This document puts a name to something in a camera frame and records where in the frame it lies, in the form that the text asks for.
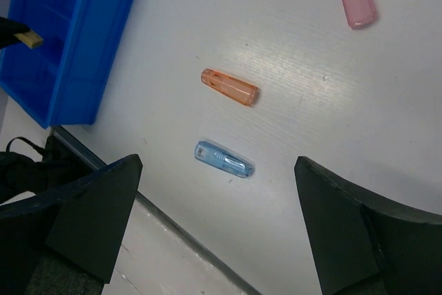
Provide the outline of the orange correction tape case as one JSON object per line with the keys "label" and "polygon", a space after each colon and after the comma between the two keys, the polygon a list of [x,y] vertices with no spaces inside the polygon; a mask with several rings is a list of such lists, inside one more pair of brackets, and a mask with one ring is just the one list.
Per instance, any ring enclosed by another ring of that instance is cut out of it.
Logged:
{"label": "orange correction tape case", "polygon": [[224,96],[248,107],[256,103],[259,95],[257,86],[216,70],[203,70],[201,81]]}

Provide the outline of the blue plastic divided tray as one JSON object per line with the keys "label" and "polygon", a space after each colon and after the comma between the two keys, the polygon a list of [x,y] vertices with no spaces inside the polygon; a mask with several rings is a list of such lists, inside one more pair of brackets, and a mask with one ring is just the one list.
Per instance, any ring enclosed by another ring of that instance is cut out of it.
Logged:
{"label": "blue plastic divided tray", "polygon": [[10,0],[42,46],[1,54],[1,87],[40,126],[92,124],[133,0]]}

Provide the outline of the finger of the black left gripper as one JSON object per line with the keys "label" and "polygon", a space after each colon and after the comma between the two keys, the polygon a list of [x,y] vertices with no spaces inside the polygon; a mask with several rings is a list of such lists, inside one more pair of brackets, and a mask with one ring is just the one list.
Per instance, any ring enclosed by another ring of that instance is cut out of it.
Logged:
{"label": "finger of the black left gripper", "polygon": [[20,43],[16,35],[29,30],[30,28],[24,23],[0,17],[0,49]]}

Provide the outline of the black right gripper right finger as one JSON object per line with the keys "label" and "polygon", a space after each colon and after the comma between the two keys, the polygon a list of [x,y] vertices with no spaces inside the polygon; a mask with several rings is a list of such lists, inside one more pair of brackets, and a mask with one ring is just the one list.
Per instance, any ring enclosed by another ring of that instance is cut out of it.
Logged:
{"label": "black right gripper right finger", "polygon": [[300,156],[294,167],[323,294],[440,294],[441,216]]}

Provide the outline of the blue correction tape case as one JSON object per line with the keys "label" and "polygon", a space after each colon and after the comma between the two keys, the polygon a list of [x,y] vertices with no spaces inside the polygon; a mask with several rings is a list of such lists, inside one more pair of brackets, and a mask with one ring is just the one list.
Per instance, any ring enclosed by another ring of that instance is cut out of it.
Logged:
{"label": "blue correction tape case", "polygon": [[194,156],[200,162],[239,178],[249,178],[254,172],[252,163],[208,141],[196,144]]}

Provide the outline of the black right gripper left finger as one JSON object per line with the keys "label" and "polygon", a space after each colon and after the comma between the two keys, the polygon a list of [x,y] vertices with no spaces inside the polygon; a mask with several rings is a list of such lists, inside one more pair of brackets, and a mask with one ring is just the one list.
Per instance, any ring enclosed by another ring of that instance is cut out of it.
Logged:
{"label": "black right gripper left finger", "polygon": [[2,294],[101,294],[139,186],[132,154],[68,184],[1,206]]}

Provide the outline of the tan small eraser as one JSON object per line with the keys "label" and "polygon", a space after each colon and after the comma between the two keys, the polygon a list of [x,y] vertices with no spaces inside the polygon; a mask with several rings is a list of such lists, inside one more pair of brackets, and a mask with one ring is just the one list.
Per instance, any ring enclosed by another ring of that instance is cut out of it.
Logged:
{"label": "tan small eraser", "polygon": [[43,45],[44,40],[33,30],[29,30],[23,33],[14,34],[21,43],[25,44],[30,49],[38,48]]}

